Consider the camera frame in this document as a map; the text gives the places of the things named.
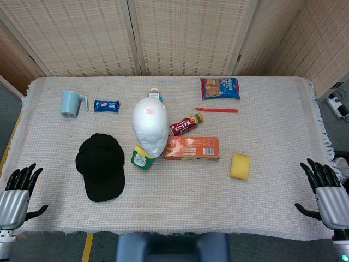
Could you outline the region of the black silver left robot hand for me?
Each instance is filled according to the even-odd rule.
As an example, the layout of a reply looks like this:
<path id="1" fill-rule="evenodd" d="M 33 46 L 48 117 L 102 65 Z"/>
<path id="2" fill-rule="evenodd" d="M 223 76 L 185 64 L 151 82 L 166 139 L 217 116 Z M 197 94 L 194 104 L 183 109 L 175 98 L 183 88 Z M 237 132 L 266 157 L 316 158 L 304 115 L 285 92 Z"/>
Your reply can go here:
<path id="1" fill-rule="evenodd" d="M 28 206 L 34 187 L 43 168 L 35 170 L 33 163 L 23 169 L 16 169 L 8 178 L 5 190 L 1 192 L 1 230 L 15 230 L 25 221 L 42 215 L 48 208 L 43 205 L 29 212 Z"/>

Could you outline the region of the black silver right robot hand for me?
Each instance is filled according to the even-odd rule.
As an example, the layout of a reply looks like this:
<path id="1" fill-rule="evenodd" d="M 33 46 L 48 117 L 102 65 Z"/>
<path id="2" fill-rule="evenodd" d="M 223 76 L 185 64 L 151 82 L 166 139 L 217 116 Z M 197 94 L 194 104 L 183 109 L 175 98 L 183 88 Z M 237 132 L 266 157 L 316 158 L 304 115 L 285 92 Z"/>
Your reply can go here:
<path id="1" fill-rule="evenodd" d="M 296 209 L 307 217 L 322 221 L 332 230 L 348 229 L 348 191 L 339 182 L 335 171 L 328 165 L 322 165 L 307 159 L 300 163 L 317 202 L 317 211 L 305 209 L 295 203 Z"/>

